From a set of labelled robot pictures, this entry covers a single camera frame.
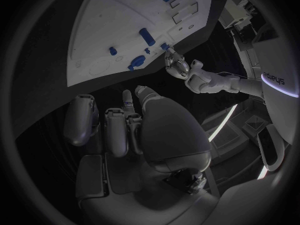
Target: white panel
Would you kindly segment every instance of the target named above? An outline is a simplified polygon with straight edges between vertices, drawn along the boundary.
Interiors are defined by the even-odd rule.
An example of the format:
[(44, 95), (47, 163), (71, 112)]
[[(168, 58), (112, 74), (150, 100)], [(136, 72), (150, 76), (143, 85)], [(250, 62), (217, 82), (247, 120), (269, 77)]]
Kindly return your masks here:
[[(191, 7), (196, 3), (198, 11)], [(131, 61), (141, 55), (146, 60), (134, 69), (145, 68), (164, 53), (161, 44), (174, 46), (203, 28), (210, 7), (211, 0), (84, 0), (69, 42), (67, 86), (129, 71)], [(178, 13), (182, 21), (176, 25), (173, 16)], [(142, 28), (155, 39), (153, 46), (149, 47), (139, 34)], [(117, 55), (110, 54), (110, 47)]]

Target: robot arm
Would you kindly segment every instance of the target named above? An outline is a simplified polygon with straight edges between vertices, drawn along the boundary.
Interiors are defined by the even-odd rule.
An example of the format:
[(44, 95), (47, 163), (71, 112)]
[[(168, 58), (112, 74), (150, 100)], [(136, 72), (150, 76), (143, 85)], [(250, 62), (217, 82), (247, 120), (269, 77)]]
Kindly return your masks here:
[(165, 69), (175, 78), (185, 80), (185, 85), (194, 93), (218, 93), (225, 90), (229, 93), (242, 92), (264, 99), (262, 83), (254, 79), (243, 79), (239, 76), (220, 76), (202, 69), (203, 63), (194, 60), (191, 69), (184, 57), (171, 47), (165, 53)]

